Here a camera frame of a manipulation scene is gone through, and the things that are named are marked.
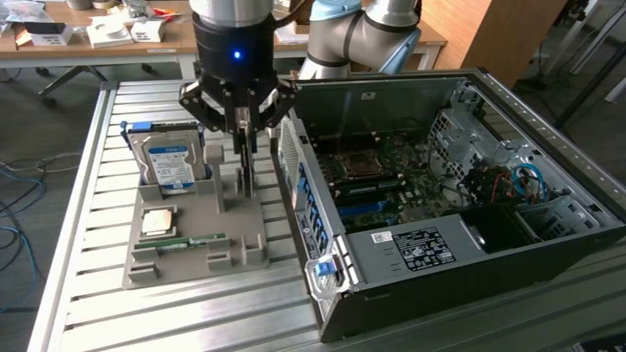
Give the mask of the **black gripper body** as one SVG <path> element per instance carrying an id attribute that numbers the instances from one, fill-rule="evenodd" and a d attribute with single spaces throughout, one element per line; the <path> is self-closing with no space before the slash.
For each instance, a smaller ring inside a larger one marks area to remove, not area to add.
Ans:
<path id="1" fill-rule="evenodd" d="M 255 100 L 266 99 L 276 86 L 272 68 L 274 29 L 272 15 L 244 27 L 218 26 L 192 15 L 196 47 L 202 64 L 200 86 L 219 103 L 224 103 L 223 90 L 228 89 L 235 107 L 248 106 L 248 91 Z"/>

